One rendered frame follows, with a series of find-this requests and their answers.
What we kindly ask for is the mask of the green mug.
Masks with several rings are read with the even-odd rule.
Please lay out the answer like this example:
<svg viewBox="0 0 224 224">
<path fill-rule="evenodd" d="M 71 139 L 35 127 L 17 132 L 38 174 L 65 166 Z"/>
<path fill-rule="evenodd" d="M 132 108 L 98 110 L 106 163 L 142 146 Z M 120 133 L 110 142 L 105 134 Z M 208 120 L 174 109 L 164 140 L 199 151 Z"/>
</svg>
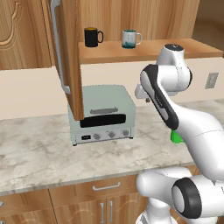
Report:
<svg viewBox="0 0 224 224">
<path fill-rule="evenodd" d="M 175 144 L 179 144 L 179 143 L 183 143 L 184 142 L 182 137 L 175 130 L 173 130 L 171 132 L 171 141 L 173 143 L 175 143 Z"/>
</svg>

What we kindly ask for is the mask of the black mug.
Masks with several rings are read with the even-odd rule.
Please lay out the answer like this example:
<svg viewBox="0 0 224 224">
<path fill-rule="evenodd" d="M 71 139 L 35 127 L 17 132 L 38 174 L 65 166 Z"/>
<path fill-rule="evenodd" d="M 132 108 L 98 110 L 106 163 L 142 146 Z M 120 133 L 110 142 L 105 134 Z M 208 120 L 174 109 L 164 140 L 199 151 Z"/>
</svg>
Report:
<svg viewBox="0 0 224 224">
<path fill-rule="evenodd" d="M 97 28 L 88 27 L 84 29 L 84 39 L 86 47 L 97 47 L 99 43 L 102 43 L 104 37 L 101 37 L 101 41 L 98 40 L 98 35 L 103 34 Z"/>
</svg>

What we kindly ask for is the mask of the wooden drawer front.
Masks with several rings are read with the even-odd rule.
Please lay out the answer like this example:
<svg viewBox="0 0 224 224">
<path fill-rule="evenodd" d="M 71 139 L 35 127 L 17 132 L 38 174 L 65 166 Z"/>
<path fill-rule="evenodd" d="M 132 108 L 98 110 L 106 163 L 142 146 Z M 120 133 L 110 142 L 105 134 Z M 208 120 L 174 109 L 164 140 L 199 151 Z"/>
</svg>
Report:
<svg viewBox="0 0 224 224">
<path fill-rule="evenodd" d="M 110 196 L 121 196 L 129 193 L 135 193 L 137 191 L 136 179 L 136 175 L 107 178 L 75 185 L 52 187 L 49 189 L 49 193 L 52 199 L 52 203 L 83 202 L 89 200 L 105 199 Z M 121 182 L 121 185 L 117 188 L 104 191 L 93 190 L 93 186 L 112 186 L 116 185 L 117 182 Z"/>
<path fill-rule="evenodd" d="M 0 207 L 0 214 L 53 209 L 49 191 L 46 189 L 0 196 L 0 201 L 3 202 L 3 206 Z"/>
</svg>

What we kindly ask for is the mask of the open wooden cabinet door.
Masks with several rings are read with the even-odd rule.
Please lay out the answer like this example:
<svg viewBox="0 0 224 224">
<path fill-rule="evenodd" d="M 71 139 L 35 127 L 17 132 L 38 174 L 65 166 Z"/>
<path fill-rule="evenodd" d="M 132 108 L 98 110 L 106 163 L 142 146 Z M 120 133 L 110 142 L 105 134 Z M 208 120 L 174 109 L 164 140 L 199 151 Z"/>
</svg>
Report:
<svg viewBox="0 0 224 224">
<path fill-rule="evenodd" d="M 52 51 L 55 66 L 59 74 L 51 0 L 48 3 L 50 17 L 50 31 L 52 34 Z M 71 94 L 66 94 L 68 105 L 75 121 L 84 119 L 84 108 L 81 85 L 81 59 L 79 49 L 79 29 L 77 23 L 77 0 L 60 0 L 60 6 L 55 9 L 56 23 L 59 34 L 59 49 L 63 69 L 64 83 L 70 87 Z"/>
</svg>

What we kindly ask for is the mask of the grey wall outlet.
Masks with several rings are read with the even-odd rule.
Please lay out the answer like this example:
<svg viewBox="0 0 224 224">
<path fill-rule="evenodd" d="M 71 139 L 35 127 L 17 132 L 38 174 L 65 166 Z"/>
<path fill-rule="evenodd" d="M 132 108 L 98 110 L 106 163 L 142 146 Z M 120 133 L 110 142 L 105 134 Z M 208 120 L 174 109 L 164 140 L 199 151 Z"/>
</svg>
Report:
<svg viewBox="0 0 224 224">
<path fill-rule="evenodd" d="M 206 86 L 205 86 L 205 89 L 209 89 L 209 88 L 214 88 L 215 86 L 215 83 L 217 81 L 217 78 L 218 78 L 218 73 L 210 73 L 207 77 L 207 80 L 206 80 Z"/>
</svg>

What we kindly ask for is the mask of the white and teal mug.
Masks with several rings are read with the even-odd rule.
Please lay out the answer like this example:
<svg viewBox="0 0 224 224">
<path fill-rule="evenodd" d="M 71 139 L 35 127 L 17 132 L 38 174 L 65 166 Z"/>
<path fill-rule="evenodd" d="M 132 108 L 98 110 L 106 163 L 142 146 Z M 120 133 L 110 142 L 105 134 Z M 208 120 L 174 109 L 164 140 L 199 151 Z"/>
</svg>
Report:
<svg viewBox="0 0 224 224">
<path fill-rule="evenodd" d="M 125 49 L 134 49 L 142 43 L 142 34 L 136 30 L 122 31 L 122 47 Z"/>
</svg>

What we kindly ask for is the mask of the open wooden wall cabinet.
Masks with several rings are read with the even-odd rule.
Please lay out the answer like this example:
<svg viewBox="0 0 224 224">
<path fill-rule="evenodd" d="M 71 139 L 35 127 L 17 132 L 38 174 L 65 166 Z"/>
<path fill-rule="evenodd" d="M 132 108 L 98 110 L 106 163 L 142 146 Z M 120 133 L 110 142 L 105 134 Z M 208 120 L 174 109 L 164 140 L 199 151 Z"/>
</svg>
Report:
<svg viewBox="0 0 224 224">
<path fill-rule="evenodd" d="M 192 58 L 220 57 L 223 51 L 192 38 L 200 0 L 77 0 L 80 62 L 98 64 L 155 60 L 163 45 L 175 43 Z M 84 29 L 103 34 L 97 47 L 86 47 Z M 122 48 L 122 31 L 136 30 L 142 43 Z"/>
</svg>

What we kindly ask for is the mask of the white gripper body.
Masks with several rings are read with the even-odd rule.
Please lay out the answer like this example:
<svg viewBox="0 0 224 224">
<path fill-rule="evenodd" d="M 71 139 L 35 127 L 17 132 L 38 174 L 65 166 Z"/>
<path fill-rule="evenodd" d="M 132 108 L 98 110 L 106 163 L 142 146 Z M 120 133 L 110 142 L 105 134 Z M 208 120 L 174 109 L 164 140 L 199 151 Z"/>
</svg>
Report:
<svg viewBox="0 0 224 224">
<path fill-rule="evenodd" d="M 140 83 L 138 83 L 136 85 L 136 90 L 135 90 L 135 97 L 137 99 L 146 99 L 146 98 L 150 98 L 148 96 L 148 94 L 144 91 L 142 85 Z"/>
</svg>

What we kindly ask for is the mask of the wooden base cabinet door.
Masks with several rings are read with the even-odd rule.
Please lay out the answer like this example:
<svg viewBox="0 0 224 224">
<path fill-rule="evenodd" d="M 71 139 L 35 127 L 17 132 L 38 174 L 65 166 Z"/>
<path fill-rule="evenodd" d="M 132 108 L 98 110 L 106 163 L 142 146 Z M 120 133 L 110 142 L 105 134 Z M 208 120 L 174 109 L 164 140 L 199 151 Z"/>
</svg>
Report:
<svg viewBox="0 0 224 224">
<path fill-rule="evenodd" d="M 57 224 L 51 208 L 25 213 L 0 214 L 1 224 Z"/>
<path fill-rule="evenodd" d="M 95 199 L 83 202 L 53 202 L 58 224 L 101 224 L 101 206 L 104 203 L 104 220 L 106 223 L 107 201 Z"/>
<path fill-rule="evenodd" d="M 113 203 L 113 222 L 109 222 L 110 201 Z M 107 198 L 107 224 L 135 224 L 138 216 L 144 211 L 147 199 L 138 192 Z"/>
</svg>

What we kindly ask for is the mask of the pale green toaster oven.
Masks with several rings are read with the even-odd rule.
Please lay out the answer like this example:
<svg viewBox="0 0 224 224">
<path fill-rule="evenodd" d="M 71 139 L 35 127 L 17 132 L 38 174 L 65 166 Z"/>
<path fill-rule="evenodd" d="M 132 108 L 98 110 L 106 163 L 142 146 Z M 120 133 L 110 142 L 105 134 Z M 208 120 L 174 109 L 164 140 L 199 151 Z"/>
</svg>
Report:
<svg viewBox="0 0 224 224">
<path fill-rule="evenodd" d="M 72 145 L 133 138 L 136 106 L 123 85 L 82 88 L 84 119 L 75 121 L 68 109 Z"/>
</svg>

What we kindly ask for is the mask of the closed wooden cabinet door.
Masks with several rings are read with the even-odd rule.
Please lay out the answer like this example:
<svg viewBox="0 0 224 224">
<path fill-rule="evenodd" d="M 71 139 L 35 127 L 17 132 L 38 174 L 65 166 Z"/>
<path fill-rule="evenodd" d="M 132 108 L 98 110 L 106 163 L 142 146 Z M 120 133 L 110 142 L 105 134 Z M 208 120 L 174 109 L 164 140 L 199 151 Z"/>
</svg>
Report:
<svg viewBox="0 0 224 224">
<path fill-rule="evenodd" d="M 0 0 L 0 70 L 54 64 L 50 0 Z"/>
</svg>

